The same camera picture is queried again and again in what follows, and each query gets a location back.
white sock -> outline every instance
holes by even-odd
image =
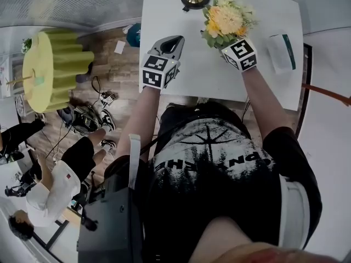
[[[111,131],[111,127],[109,125],[103,125],[101,129],[104,129],[106,133],[109,133]]]
[[[105,150],[106,153],[109,153],[109,151],[111,150],[111,146],[108,144],[105,144],[103,147],[103,150]]]

black pants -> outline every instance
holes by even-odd
[[[238,115],[218,102],[209,101],[205,104],[198,104],[193,107],[177,104],[173,104],[173,106],[174,107],[167,108],[161,116],[160,130],[157,135],[160,139],[156,145],[155,155],[158,154],[172,138],[174,132],[168,132],[169,130],[174,129],[176,125],[179,127],[182,122],[184,122],[185,125],[200,118],[211,118],[212,116],[213,118],[221,118],[232,123],[251,139],[246,126],[242,123]]]
[[[37,119],[31,123],[18,124],[5,130],[1,133],[3,150],[0,151],[0,154],[4,155],[12,153],[18,148],[18,145],[30,138],[33,134],[42,130],[44,126],[45,124]]]

white desk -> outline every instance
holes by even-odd
[[[298,3],[292,0],[244,1],[255,8],[259,20],[259,25],[249,35],[257,48],[258,68],[283,108],[297,110],[303,69],[303,36]],[[245,101],[247,94],[241,74],[201,38],[200,30],[205,28],[202,11],[185,13],[183,7],[180,0],[144,0],[140,62],[157,40],[182,35],[185,44],[180,58],[180,73],[162,93]],[[288,34],[296,61],[296,69],[285,75],[275,74],[266,46],[267,37],[278,30]]]

wooden floor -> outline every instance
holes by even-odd
[[[126,46],[122,54],[114,53],[116,43],[118,40],[125,41]],[[92,75],[90,80],[87,82],[77,84],[77,88],[73,91],[74,98],[94,103],[98,98],[98,93],[92,88],[91,80],[94,76],[98,76],[101,82],[101,91],[111,91],[118,95],[118,99],[115,100],[111,106],[107,109],[111,112],[114,117],[117,129],[112,133],[108,134],[107,139],[118,142],[120,133],[127,123],[127,120],[132,112],[132,109],[137,102],[139,95],[138,82],[139,82],[139,48],[133,48],[128,45],[126,36],[120,28],[99,32],[93,35],[88,35],[78,40],[84,45],[86,50],[91,50],[95,54],[95,60],[93,63]],[[15,67],[16,75],[20,74],[21,66]],[[241,117],[245,103],[228,101],[228,100],[215,100],[223,103],[233,111],[235,111],[239,117]],[[188,104],[194,105],[197,102],[197,98],[190,96],[170,96],[161,95],[160,107],[158,109],[158,117],[160,118],[163,114],[166,106],[170,103]],[[96,111],[99,113],[102,109],[100,101],[94,105]],[[292,122],[293,128],[296,128],[300,109],[295,111],[287,111],[289,118]],[[47,125],[44,127],[43,132],[39,132],[28,139],[28,143],[34,147],[37,151],[47,154],[53,146],[67,133],[67,129],[62,125],[62,120],[56,112],[46,113]],[[33,116],[23,118],[22,121],[28,122],[33,120]],[[257,127],[255,117],[252,109],[249,108],[244,119],[244,123],[252,135],[253,140],[257,144],[262,144],[261,136]],[[159,129],[158,121],[155,125],[155,136]],[[70,131],[66,138],[59,144],[59,150],[56,147],[48,159],[47,163],[50,168],[54,167],[53,157],[56,155],[57,159],[60,159],[63,152],[72,146],[76,141],[81,138],[80,135]],[[102,164],[98,165],[94,171],[96,172],[95,180],[97,182],[103,181],[104,170],[114,160],[112,155],[107,155]]]

